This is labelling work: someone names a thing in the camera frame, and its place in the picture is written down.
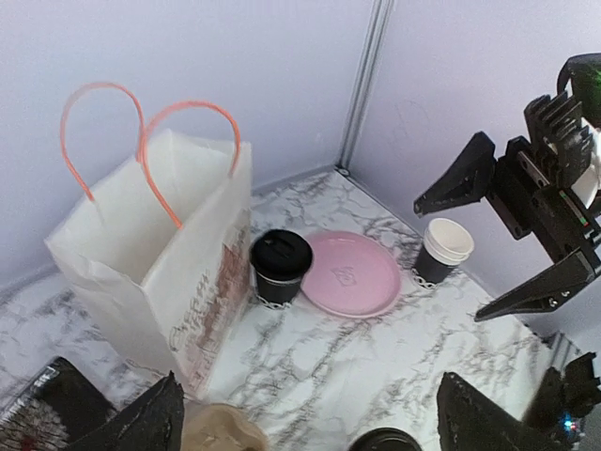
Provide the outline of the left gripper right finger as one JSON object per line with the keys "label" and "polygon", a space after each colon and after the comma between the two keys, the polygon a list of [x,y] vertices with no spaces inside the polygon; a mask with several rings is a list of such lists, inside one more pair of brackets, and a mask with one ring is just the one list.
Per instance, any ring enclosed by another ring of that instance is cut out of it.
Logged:
{"label": "left gripper right finger", "polygon": [[526,426],[454,372],[437,393],[442,451],[537,451],[568,447]]}

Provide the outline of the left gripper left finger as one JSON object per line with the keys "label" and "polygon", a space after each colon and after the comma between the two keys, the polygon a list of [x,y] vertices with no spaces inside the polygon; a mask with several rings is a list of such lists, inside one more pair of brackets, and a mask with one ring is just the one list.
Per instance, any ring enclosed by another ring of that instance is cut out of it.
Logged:
{"label": "left gripper left finger", "polygon": [[184,393],[173,372],[102,427],[66,450],[174,450],[181,447]]}

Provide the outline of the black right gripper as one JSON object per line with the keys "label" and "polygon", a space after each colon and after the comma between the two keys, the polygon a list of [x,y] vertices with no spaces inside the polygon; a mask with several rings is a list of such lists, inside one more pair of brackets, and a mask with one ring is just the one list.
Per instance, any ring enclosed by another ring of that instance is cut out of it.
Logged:
{"label": "black right gripper", "polygon": [[495,159],[475,133],[445,173],[415,199],[418,217],[486,199],[514,239],[533,234],[554,265],[480,308],[476,322],[554,312],[600,276],[600,225],[569,188],[541,185],[524,166],[532,147],[519,136]]}

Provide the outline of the brown cardboard cup carrier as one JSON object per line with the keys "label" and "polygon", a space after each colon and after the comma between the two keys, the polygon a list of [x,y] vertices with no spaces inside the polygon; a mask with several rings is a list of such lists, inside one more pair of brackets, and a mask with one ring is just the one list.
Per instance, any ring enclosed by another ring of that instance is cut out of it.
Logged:
{"label": "brown cardboard cup carrier", "polygon": [[241,409],[190,402],[185,407],[180,449],[266,451],[270,442]]}

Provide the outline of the stack of paper cups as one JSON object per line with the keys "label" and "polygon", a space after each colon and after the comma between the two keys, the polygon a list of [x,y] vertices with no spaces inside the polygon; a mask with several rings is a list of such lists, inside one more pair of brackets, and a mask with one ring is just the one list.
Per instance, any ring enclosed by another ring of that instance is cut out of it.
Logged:
{"label": "stack of paper cups", "polygon": [[422,288],[436,288],[470,257],[474,247],[472,235],[461,224],[447,218],[431,220],[411,268],[413,280]]}

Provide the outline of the white printed paper bag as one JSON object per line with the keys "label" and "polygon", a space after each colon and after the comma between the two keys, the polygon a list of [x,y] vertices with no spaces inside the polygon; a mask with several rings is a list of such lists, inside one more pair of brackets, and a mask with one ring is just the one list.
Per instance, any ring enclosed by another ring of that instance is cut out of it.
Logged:
{"label": "white printed paper bag", "polygon": [[140,121],[135,154],[46,239],[101,333],[136,371],[201,398],[250,296],[252,148]]}

